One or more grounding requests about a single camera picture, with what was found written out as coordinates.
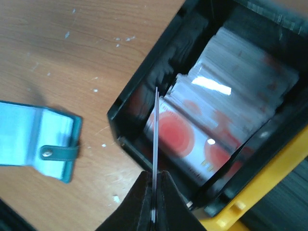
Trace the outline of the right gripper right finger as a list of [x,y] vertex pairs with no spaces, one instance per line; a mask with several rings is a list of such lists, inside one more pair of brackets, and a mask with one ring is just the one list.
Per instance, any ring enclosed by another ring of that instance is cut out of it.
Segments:
[[157,175],[156,230],[204,231],[205,228],[184,202],[174,180],[167,171]]

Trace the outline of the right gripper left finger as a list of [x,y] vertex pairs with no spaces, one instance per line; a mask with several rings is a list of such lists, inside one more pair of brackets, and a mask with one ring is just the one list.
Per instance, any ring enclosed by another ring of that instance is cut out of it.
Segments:
[[152,174],[143,171],[119,207],[96,230],[149,231],[151,202]]

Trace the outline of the red white credit card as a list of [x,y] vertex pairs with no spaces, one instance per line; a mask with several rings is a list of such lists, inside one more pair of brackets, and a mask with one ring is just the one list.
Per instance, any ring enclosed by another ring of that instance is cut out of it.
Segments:
[[152,170],[152,210],[151,230],[155,230],[156,223],[156,198],[157,198],[157,169],[158,169],[158,141],[159,141],[159,92],[155,88],[154,123],[153,123],[153,170]]

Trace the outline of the teal card holder wallet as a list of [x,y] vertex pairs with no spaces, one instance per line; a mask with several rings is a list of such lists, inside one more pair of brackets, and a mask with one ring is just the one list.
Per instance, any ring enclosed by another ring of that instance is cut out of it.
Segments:
[[0,164],[31,166],[42,175],[71,181],[82,117],[60,110],[0,102]]

